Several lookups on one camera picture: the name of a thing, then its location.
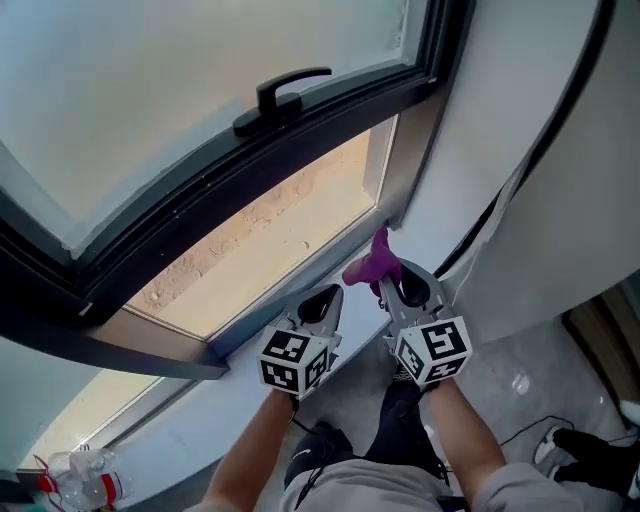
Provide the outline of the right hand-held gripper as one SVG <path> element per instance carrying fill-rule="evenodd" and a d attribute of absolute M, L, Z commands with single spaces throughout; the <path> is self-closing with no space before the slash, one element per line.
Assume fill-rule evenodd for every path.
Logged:
<path fill-rule="evenodd" d="M 385 340 L 418 386 L 434 386 L 462 371 L 473 354 L 471 340 L 463 317 L 454 317 L 444 307 L 447 299 L 440 281 L 414 262 L 400 262 L 400 288 L 391 276 L 379 281 L 392 319 Z"/>

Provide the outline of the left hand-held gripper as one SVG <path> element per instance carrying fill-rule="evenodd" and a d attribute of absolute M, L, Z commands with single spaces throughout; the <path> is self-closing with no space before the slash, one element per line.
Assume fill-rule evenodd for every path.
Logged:
<path fill-rule="evenodd" d="M 258 354 L 262 384 L 296 398 L 320 384 L 342 341 L 336 330 L 343 301 L 339 284 L 316 286 L 292 296 L 283 311 L 288 319 L 262 331 Z"/>

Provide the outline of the purple cloth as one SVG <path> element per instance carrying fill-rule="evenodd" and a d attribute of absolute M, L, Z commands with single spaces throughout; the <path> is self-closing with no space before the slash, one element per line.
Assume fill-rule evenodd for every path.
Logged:
<path fill-rule="evenodd" d="M 388 229 L 382 226 L 376 231 L 369 252 L 348 264 L 342 272 L 342 280 L 346 286 L 366 283 L 383 308 L 379 282 L 389 276 L 394 284 L 399 285 L 401 269 L 399 258 L 389 247 Z"/>

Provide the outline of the clear window glass pane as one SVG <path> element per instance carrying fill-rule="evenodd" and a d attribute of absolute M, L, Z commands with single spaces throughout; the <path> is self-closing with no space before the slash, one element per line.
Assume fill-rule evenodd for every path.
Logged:
<path fill-rule="evenodd" d="M 377 210 L 398 119 L 351 138 L 231 216 L 128 309 L 200 338 L 220 331 Z"/>

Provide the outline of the person's left forearm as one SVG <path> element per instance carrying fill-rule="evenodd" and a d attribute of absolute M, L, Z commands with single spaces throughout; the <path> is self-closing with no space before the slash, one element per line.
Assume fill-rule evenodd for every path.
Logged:
<path fill-rule="evenodd" d="M 252 512 L 273 473 L 293 415 L 290 395 L 271 391 L 217 465 L 202 503 Z"/>

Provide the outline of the person's right forearm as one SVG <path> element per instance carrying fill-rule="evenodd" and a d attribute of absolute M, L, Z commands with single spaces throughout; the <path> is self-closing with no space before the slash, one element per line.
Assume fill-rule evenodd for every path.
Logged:
<path fill-rule="evenodd" d="M 506 465 L 503 452 L 454 379 L 441 381 L 427 395 L 443 452 L 472 505 L 490 477 Z"/>

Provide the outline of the white window sill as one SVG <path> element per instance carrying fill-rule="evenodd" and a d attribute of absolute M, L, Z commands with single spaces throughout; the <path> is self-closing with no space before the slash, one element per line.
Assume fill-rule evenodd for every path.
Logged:
<path fill-rule="evenodd" d="M 393 372 L 381 338 L 388 321 L 367 286 L 346 288 L 338 357 L 319 388 L 302 400 L 298 421 L 311 427 L 325 419 L 365 450 Z M 235 351 L 229 366 L 220 379 L 195 385 L 120 443 L 135 477 L 136 500 L 212 468 L 258 411 L 268 389 L 259 381 L 257 341 Z"/>

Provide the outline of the person's right black shoe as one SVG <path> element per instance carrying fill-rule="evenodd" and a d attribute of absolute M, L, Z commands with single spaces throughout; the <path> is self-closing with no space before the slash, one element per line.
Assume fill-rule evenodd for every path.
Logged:
<path fill-rule="evenodd" d="M 414 388 L 416 383 L 403 364 L 397 363 L 390 387 L 393 389 Z"/>

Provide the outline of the peeling white protective film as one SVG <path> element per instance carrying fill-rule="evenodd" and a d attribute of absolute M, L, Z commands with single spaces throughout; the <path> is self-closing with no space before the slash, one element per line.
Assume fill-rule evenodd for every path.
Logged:
<path fill-rule="evenodd" d="M 488 219 L 480 227 L 479 232 L 471 240 L 470 246 L 461 257 L 445 272 L 441 282 L 445 288 L 447 300 L 451 307 L 456 303 L 459 292 L 468 280 L 482 248 L 489 242 L 497 230 L 502 217 L 520 184 L 525 167 L 518 167 L 505 182 L 496 197 L 493 210 Z"/>

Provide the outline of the person's black trousers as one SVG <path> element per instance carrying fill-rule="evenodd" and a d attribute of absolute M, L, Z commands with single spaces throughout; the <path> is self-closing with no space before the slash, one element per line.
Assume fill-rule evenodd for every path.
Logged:
<path fill-rule="evenodd" d="M 355 454 L 344 432 L 325 420 L 318 421 L 297 444 L 288 464 L 284 486 L 295 477 L 318 468 L 356 460 L 386 465 L 411 466 L 445 481 L 444 466 L 424 428 L 417 399 L 419 387 L 394 381 L 387 388 L 373 443 L 362 456 Z"/>

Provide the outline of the person's grey shirt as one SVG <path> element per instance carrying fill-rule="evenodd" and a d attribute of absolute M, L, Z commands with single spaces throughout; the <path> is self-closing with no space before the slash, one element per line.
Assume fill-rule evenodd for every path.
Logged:
<path fill-rule="evenodd" d="M 301 497 L 309 471 L 285 490 L 278 512 L 443 512 L 452 495 L 441 480 L 413 466 L 351 459 L 326 467 Z M 498 469 L 481 486 L 471 512 L 584 512 L 582 501 L 525 463 Z"/>

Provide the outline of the wooden slatted bench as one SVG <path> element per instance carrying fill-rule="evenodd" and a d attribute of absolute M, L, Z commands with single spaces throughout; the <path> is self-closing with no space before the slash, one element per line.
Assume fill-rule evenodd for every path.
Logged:
<path fill-rule="evenodd" d="M 561 315 L 616 409 L 640 402 L 640 296 L 620 282 Z"/>

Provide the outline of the clear plastic bottle red label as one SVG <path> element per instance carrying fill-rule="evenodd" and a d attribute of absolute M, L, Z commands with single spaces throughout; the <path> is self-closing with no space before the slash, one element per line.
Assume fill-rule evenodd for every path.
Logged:
<path fill-rule="evenodd" d="M 38 478 L 55 512 L 113 510 L 133 493 L 133 473 L 122 454 L 110 449 L 81 449 L 34 455 Z"/>

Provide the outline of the half frosted window pane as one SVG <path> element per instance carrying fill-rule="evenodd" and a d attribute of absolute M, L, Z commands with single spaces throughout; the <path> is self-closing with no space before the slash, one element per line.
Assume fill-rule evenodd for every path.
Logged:
<path fill-rule="evenodd" d="M 100 370 L 0 336 L 0 470 L 76 448 L 157 379 Z"/>

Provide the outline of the black window frame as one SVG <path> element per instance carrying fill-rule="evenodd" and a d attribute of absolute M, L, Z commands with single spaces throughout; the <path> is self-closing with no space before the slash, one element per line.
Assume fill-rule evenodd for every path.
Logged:
<path fill-rule="evenodd" d="M 428 0 L 412 64 L 381 65 L 300 93 L 303 108 L 253 136 L 214 136 L 115 216 L 78 257 L 0 193 L 0 336 L 72 362 L 179 379 L 227 371 L 208 345 L 126 310 L 211 230 L 348 139 L 415 106 L 442 110 L 476 0 Z"/>

